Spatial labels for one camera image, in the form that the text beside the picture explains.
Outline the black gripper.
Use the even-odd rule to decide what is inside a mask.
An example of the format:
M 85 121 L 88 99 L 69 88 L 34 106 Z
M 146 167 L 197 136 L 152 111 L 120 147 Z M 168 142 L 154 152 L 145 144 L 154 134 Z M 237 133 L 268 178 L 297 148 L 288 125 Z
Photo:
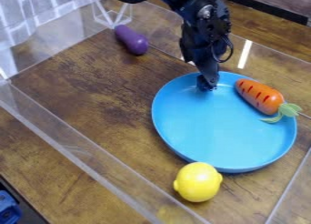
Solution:
M 197 11 L 192 24 L 182 23 L 180 49 L 185 62 L 193 62 L 200 75 L 196 87 L 200 91 L 213 90 L 220 79 L 219 63 L 225 62 L 233 54 L 229 11 L 221 0 L 204 5 Z

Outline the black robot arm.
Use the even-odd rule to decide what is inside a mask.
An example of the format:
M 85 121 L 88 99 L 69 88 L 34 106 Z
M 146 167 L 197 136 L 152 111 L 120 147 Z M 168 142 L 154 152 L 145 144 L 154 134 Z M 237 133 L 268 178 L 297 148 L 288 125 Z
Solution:
M 220 79 L 219 64 L 227 50 L 233 54 L 229 11 L 223 0 L 161 0 L 182 18 L 180 49 L 184 62 L 193 62 L 200 75 L 196 85 L 212 90 Z

